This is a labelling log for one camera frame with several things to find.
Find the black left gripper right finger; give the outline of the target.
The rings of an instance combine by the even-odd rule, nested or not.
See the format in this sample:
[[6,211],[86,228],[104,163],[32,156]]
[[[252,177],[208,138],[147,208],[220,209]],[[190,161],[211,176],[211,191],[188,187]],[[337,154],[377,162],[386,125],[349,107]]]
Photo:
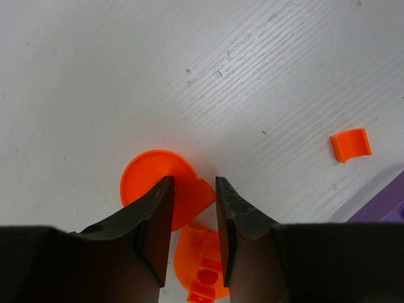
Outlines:
[[400,223],[280,224],[215,181],[232,302],[402,302]]

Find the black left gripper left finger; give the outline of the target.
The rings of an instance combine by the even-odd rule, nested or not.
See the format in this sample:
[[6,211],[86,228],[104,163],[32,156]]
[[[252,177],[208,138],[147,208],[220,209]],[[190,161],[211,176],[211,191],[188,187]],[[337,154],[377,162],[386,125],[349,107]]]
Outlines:
[[167,274],[174,179],[81,232],[1,228],[2,302],[157,302]]

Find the orange figure-eight lego piece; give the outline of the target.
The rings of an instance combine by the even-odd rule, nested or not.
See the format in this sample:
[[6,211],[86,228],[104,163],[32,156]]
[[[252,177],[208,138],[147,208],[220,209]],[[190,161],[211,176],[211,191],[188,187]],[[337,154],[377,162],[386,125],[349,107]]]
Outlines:
[[216,193],[186,160],[166,150],[138,155],[121,177],[122,204],[136,201],[167,175],[174,178],[175,184],[172,231],[181,231],[174,253],[175,275],[188,292],[188,302],[223,299],[229,290],[223,285],[219,234],[195,222],[215,202]]

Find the small orange curved piece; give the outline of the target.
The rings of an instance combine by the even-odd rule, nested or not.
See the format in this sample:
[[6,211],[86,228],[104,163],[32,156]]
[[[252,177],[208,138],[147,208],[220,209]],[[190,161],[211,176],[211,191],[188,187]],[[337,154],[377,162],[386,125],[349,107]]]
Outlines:
[[372,150],[364,128],[349,129],[330,136],[335,159],[340,163],[357,157],[371,156]]

